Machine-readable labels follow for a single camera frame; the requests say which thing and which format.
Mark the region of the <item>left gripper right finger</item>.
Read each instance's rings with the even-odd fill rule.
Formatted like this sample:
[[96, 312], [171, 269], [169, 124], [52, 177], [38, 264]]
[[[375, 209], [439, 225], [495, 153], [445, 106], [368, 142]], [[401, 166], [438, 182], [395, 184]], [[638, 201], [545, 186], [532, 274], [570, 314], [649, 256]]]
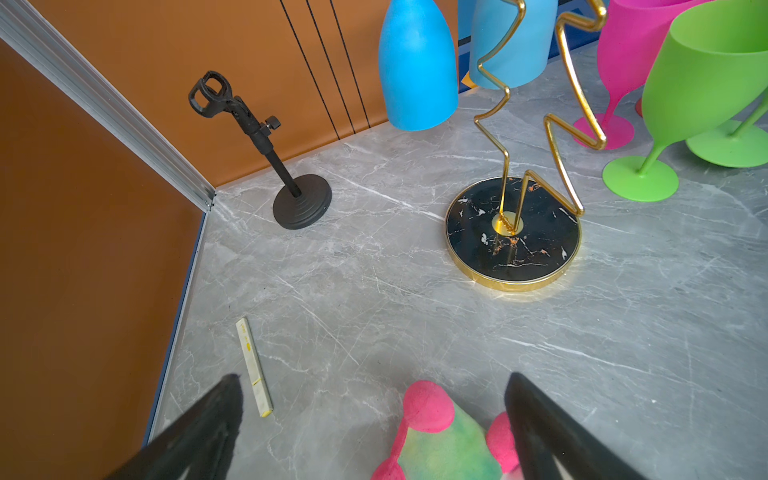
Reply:
[[644, 478], [522, 373], [510, 375], [504, 401], [525, 479]]

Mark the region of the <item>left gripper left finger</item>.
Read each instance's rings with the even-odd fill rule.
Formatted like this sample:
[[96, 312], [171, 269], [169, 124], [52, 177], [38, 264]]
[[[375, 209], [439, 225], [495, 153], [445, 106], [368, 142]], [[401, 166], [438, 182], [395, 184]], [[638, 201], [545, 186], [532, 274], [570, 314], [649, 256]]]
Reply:
[[224, 479], [243, 416], [239, 377], [228, 374], [110, 479]]

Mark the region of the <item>green wine glass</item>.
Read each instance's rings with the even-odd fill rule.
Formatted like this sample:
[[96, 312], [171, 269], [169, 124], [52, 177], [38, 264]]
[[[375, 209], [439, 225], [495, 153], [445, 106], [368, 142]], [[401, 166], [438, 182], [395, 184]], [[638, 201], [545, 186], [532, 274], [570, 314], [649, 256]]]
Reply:
[[767, 87], [767, 4], [710, 1], [678, 15], [650, 70], [642, 95], [650, 153], [609, 162], [604, 184], [636, 202], [658, 202], [679, 187], [659, 161], [670, 145], [711, 131]]
[[767, 113], [767, 92], [742, 122], [728, 120], [685, 141], [699, 158], [722, 167], [752, 168], [767, 163], [767, 132], [755, 125]]

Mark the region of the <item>light blue wine glass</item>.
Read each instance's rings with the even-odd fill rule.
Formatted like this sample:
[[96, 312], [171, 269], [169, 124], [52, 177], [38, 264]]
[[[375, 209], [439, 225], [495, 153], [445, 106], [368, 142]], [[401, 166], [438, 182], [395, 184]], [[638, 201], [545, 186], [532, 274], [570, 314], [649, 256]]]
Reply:
[[[547, 65], [557, 7], [555, 0], [527, 0], [521, 24], [506, 45], [484, 63], [486, 70], [511, 89], [536, 79]], [[496, 87], [478, 71], [477, 63], [499, 43], [517, 13], [517, 6], [505, 1], [476, 2], [469, 68], [475, 85], [487, 89]]]

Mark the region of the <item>pink wine glass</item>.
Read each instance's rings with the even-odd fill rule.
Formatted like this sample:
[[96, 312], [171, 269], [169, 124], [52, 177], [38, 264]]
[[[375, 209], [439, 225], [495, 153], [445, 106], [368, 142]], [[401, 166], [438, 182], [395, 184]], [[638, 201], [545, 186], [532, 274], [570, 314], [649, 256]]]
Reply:
[[607, 137], [607, 150], [622, 148], [634, 137], [632, 124], [615, 114], [624, 96], [646, 83], [671, 23], [699, 0], [612, 0], [597, 46], [599, 77], [609, 94], [596, 119]]

